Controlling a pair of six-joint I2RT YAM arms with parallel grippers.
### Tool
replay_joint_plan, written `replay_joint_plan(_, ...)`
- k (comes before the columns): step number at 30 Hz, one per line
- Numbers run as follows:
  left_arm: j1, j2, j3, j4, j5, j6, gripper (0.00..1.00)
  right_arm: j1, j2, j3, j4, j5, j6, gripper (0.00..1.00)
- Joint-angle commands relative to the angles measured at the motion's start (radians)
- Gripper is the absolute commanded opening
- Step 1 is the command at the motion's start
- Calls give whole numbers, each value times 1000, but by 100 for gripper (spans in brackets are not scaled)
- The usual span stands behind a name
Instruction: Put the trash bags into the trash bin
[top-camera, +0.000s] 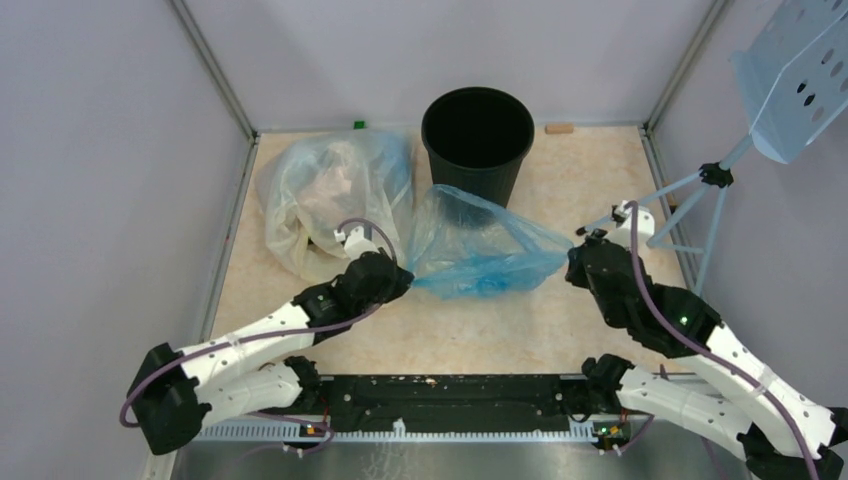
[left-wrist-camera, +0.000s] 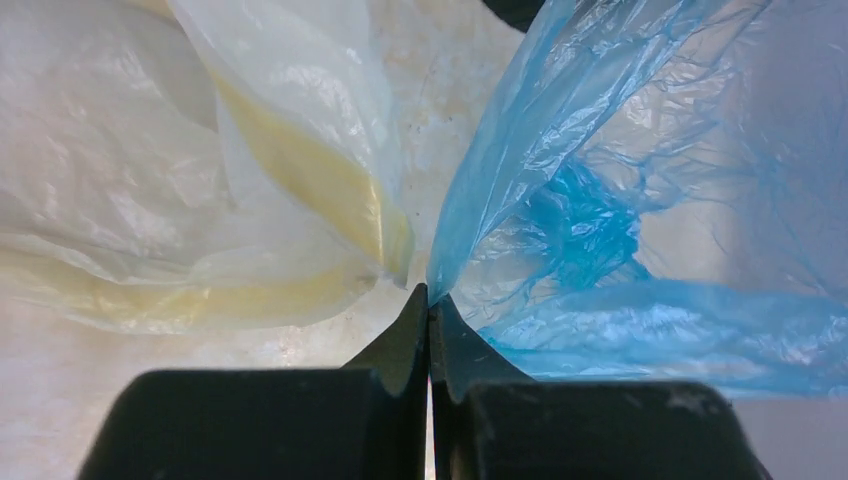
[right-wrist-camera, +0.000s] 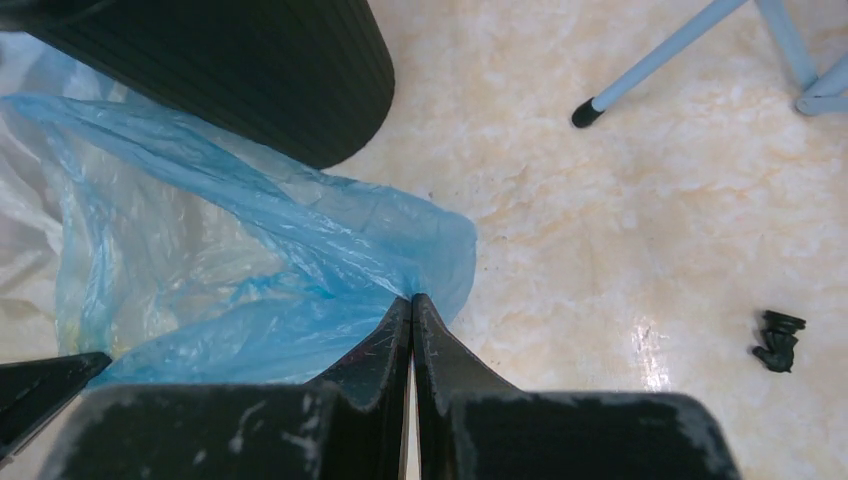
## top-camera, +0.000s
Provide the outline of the blue plastic trash bag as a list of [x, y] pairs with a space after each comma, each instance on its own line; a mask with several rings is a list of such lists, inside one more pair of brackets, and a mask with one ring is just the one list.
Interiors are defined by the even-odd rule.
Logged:
[[448, 185], [416, 209], [407, 247], [412, 286], [441, 299], [529, 292], [568, 261], [565, 235]]

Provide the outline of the large translucent yellowish trash bag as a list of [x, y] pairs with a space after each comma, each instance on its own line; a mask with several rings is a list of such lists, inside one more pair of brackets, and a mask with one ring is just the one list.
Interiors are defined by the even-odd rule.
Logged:
[[256, 176], [265, 246], [286, 270], [324, 282], [349, 262], [336, 228], [365, 218], [387, 234], [403, 262], [413, 178], [413, 145], [405, 133], [363, 129], [297, 140]]

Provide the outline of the black ribbed trash bin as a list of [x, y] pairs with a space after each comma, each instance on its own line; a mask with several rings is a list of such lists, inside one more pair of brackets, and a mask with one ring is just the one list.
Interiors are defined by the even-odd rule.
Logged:
[[520, 100], [482, 86], [441, 95], [421, 123], [432, 183], [503, 208], [534, 137], [532, 115]]

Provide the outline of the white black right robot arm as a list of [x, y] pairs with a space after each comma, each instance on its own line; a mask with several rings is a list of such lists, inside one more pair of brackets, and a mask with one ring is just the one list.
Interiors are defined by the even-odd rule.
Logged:
[[590, 236], [568, 252], [565, 280], [590, 292], [604, 322], [689, 369], [716, 397], [613, 354], [584, 361], [586, 397], [600, 412], [635, 410], [725, 449], [758, 479], [837, 479], [847, 410], [817, 404], [781, 379], [692, 291], [652, 281], [624, 246]]

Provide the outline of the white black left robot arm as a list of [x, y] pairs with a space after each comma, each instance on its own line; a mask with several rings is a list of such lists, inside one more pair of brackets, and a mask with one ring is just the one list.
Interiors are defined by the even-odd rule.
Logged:
[[412, 272], [384, 251], [353, 260], [261, 319], [192, 346], [162, 343], [145, 355], [119, 420], [137, 428], [154, 455], [176, 451], [203, 429], [268, 408], [308, 413], [320, 380], [299, 351], [348, 331], [411, 287]]

